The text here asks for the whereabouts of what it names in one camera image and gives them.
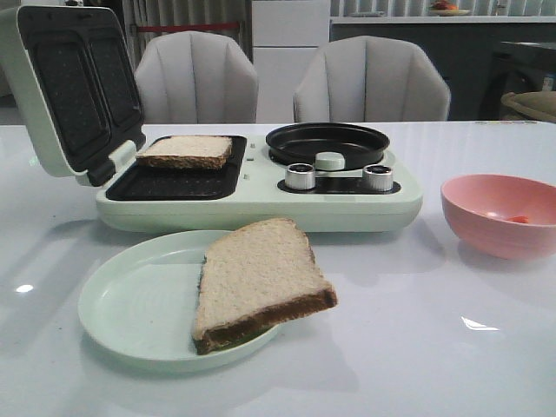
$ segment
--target sandwich maker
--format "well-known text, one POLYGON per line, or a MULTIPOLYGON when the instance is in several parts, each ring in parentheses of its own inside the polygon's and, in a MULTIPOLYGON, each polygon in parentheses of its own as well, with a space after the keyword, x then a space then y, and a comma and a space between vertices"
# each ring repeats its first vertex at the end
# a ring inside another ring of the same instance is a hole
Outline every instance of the sandwich maker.
POLYGON ((0 39, 0 63, 41 165, 99 187, 96 206, 111 227, 234 229, 284 216, 308 232, 387 231, 419 213, 420 185, 388 138, 351 124, 231 136, 232 156, 218 170, 137 164, 146 146, 142 105, 110 9, 4 10, 0 39))

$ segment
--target gray chair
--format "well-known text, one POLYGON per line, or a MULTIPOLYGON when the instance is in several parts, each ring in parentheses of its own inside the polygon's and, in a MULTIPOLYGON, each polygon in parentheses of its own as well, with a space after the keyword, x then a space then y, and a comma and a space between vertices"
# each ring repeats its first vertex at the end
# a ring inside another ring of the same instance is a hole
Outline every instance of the gray chair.
POLYGON ((258 77, 230 37, 187 31, 154 38, 136 69, 146 123, 254 123, 258 77))
POLYGON ((296 122, 443 121, 450 90, 427 54, 357 36, 320 47, 294 93, 296 122))

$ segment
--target frying pan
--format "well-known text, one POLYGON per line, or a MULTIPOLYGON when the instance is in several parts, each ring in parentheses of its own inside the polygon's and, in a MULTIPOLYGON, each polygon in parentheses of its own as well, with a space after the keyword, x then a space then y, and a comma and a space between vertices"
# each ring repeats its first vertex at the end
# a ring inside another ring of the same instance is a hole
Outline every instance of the frying pan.
POLYGON ((298 123, 267 135, 270 157, 278 163, 314 164, 316 154, 337 152, 345 159, 345 170, 379 162, 389 144, 378 130, 348 123, 298 123))

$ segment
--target bread slice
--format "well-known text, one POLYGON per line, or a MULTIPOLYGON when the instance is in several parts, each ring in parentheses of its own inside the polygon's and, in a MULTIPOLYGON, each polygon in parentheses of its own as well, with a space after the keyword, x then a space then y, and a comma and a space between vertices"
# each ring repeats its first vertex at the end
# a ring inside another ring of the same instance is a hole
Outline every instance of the bread slice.
POLYGON ((221 169, 232 152, 227 136, 170 136, 137 155, 137 163, 157 168, 221 169))
POLYGON ((208 247, 193 329, 198 354, 337 304, 308 238, 289 219, 249 224, 208 247))

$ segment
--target kitchen counter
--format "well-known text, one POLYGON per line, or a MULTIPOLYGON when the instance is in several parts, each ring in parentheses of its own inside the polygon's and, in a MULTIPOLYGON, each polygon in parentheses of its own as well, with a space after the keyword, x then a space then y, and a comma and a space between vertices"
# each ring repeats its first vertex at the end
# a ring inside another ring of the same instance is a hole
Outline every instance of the kitchen counter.
MULTIPOLYGON (((192 374, 132 367, 84 331, 85 282, 156 235, 103 224, 96 189, 47 175, 25 127, 0 126, 0 415, 553 417, 556 256, 506 261, 468 247, 447 226, 440 185, 478 172, 556 184, 556 125, 368 126, 389 136, 424 189, 418 217, 395 232, 310 234, 339 305, 284 324, 241 361, 192 374)), ((143 129, 151 142, 276 127, 143 129)))
POLYGON ((335 24, 556 23, 554 16, 331 17, 335 24))

